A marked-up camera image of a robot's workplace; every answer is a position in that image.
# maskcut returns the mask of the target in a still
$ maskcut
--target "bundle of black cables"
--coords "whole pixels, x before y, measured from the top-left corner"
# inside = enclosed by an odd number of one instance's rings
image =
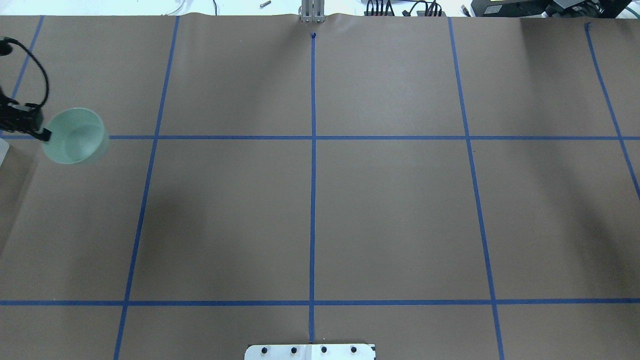
[[[411,7],[411,10],[409,11],[403,11],[402,14],[404,16],[411,16],[411,13],[413,12],[413,9],[416,7],[416,5],[418,5],[419,3],[424,3],[424,16],[442,16],[442,6],[440,6],[440,4],[436,3],[435,0],[433,0],[432,2],[427,2],[425,0],[418,0],[415,2],[415,4],[413,4],[413,6]]]
[[[380,0],[380,2],[378,2],[378,0],[376,1],[376,8],[374,11],[373,8],[373,1],[374,0],[368,0],[367,1],[367,10],[365,12],[366,16],[396,16],[394,13],[394,8],[393,6],[391,6],[391,0],[387,0],[387,7],[385,9],[385,0]]]

